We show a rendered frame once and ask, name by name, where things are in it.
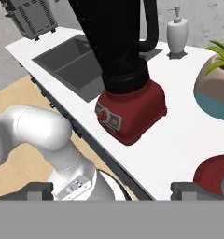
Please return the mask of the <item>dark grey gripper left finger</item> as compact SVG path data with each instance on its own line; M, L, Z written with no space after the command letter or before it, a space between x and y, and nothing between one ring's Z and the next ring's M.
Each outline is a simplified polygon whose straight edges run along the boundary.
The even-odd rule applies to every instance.
M0 200L52 201L52 191L53 184L51 182L30 182L18 191L0 196Z

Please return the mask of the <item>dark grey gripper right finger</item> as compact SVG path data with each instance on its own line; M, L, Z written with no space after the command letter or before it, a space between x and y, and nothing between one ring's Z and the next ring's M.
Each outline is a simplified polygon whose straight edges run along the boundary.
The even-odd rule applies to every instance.
M193 182L173 182L171 184L171 200L180 201L224 201L223 195L217 195L202 189Z

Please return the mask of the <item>red blender with black jar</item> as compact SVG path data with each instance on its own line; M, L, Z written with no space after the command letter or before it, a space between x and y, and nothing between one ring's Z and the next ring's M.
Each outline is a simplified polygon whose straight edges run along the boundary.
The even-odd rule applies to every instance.
M141 52L159 40L157 0L68 0L102 69L105 90L95 113L124 145L166 115L162 87L150 79Z

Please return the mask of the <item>dark cupboard run under worktop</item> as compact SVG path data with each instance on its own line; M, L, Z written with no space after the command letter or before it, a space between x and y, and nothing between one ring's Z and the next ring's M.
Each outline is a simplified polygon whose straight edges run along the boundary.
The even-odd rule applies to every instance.
M31 80L42 91L42 95L49 100L50 106L55 107L71 122L76 135L90 146L122 185L128 187L138 200L153 200L153 196L98 141L96 134L102 131L102 139L108 136L114 143L119 144L119 141L98 124L94 113L96 101L86 103L39 66L32 68L21 63L21 67L27 71Z

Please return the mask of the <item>green plant in round pot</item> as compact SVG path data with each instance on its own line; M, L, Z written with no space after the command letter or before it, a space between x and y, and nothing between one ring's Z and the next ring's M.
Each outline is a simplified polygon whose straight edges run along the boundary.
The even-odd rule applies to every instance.
M211 40L206 47L213 51L201 68L193 88L193 95L198 106L209 116L224 120L224 43Z

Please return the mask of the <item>grey recessed sink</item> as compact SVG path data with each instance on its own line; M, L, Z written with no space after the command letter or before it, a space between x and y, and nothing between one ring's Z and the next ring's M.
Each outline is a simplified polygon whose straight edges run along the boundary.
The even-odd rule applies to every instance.
M141 53L139 66L130 74L121 74L119 70L116 75L107 74L98 64L86 36L76 35L33 61L89 103L104 90L128 93L143 87L149 80L146 61L159 52L160 49L154 49Z

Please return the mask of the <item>white soap dispenser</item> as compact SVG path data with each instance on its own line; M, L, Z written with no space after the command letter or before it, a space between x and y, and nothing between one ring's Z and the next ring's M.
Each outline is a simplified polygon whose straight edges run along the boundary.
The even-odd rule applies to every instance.
M167 24L167 44L169 47L169 57L171 59L181 59L186 55L184 48L189 35L189 21L180 16L180 6L170 8L175 13L175 17Z

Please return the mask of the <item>grey perforated metal appliance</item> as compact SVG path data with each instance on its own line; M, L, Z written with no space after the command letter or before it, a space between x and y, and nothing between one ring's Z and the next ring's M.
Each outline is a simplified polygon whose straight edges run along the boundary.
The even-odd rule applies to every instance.
M6 17L11 18L21 35L37 41L47 32L54 33L58 27L49 0L0 0L7 12Z

